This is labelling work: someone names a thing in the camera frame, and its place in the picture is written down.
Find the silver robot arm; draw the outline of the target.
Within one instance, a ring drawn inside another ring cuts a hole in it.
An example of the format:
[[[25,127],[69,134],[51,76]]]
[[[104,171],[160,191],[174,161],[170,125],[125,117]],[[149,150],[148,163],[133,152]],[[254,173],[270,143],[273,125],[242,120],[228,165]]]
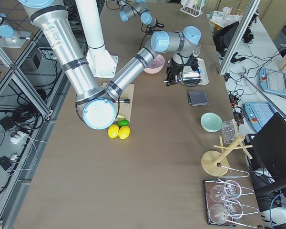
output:
[[[116,62],[104,45],[96,1],[76,1],[89,47],[87,54],[83,54],[71,30],[62,0],[24,0],[22,5],[31,23],[45,35],[76,92],[76,105],[83,121],[93,129],[105,129],[115,121],[115,101],[159,53],[173,52],[168,70],[177,76],[191,61],[201,38],[199,29],[192,25],[182,32],[155,32],[105,86],[100,86],[95,78],[113,70]]]
[[[145,34],[152,34],[154,31],[159,31],[164,28],[164,24],[160,23],[150,12],[150,9],[145,0],[136,0],[134,5],[128,3],[127,0],[116,0],[119,7],[119,16],[122,22],[127,22],[130,19],[139,16],[142,26],[141,31]]]

